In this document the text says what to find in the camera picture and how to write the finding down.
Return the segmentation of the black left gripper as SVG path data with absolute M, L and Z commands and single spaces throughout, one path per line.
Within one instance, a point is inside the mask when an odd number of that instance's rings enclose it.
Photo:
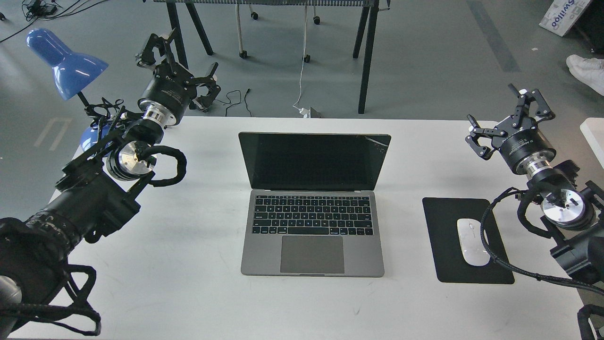
M 153 79 L 138 101 L 142 119 L 160 127 L 178 125 L 187 109 L 207 112 L 221 91 L 215 76 L 218 62 L 211 64 L 209 73 L 202 77 L 194 77 L 187 69 L 177 68 L 170 48 L 175 32 L 176 28 L 167 35 L 152 33 L 142 50 L 134 56 L 138 67 L 153 71 Z M 164 57 L 160 64 L 157 64 L 154 49 Z M 168 68 L 160 68 L 164 62 L 168 63 Z

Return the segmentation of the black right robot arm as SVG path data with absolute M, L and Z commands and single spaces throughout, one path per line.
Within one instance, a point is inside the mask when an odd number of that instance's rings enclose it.
M 555 114 L 538 89 L 510 89 L 517 97 L 513 114 L 493 128 L 483 128 L 472 115 L 471 149 L 485 161 L 499 152 L 511 172 L 527 176 L 516 215 L 526 230 L 552 238 L 551 256 L 566 274 L 583 284 L 603 280 L 603 190 L 589 181 L 576 185 L 579 167 L 573 161 L 552 166 L 556 150 L 539 130 Z

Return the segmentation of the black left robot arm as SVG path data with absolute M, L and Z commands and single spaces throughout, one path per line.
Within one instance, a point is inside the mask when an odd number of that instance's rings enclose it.
M 147 186 L 169 187 L 181 182 L 187 159 L 176 148 L 160 144 L 166 127 L 181 122 L 185 110 L 206 110 L 221 88 L 214 74 L 196 77 L 179 64 L 168 36 L 151 34 L 136 56 L 139 67 L 153 79 L 139 99 L 140 113 L 113 105 L 115 115 L 99 115 L 82 90 L 107 68 L 98 58 L 71 51 L 53 32 L 39 28 L 27 35 L 27 45 L 52 67 L 63 99 L 80 97 L 95 119 L 95 144 L 63 168 L 59 191 L 50 204 L 26 221 L 1 219 L 1 338 L 28 322 L 53 323 L 71 315 L 89 318 L 100 334 L 100 315 L 88 303 L 96 271 L 69 264 L 68 256 L 85 240 L 95 243 L 120 230 L 140 211 L 137 196 Z

